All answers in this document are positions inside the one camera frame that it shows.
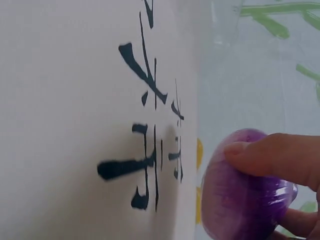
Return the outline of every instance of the finger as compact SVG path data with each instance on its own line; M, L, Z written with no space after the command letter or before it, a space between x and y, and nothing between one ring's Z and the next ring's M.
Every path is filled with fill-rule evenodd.
M319 240L320 239L320 220L318 220L315 224L314 229L312 230L310 236L307 238L308 240Z
M288 240L288 237L278 231L275 231L267 238L267 240Z
M317 191L320 183L320 136L271 134L253 143L224 149L226 160L254 176L275 176Z
M317 212L309 213L289 208L279 224L292 234L306 238L315 228L317 220Z

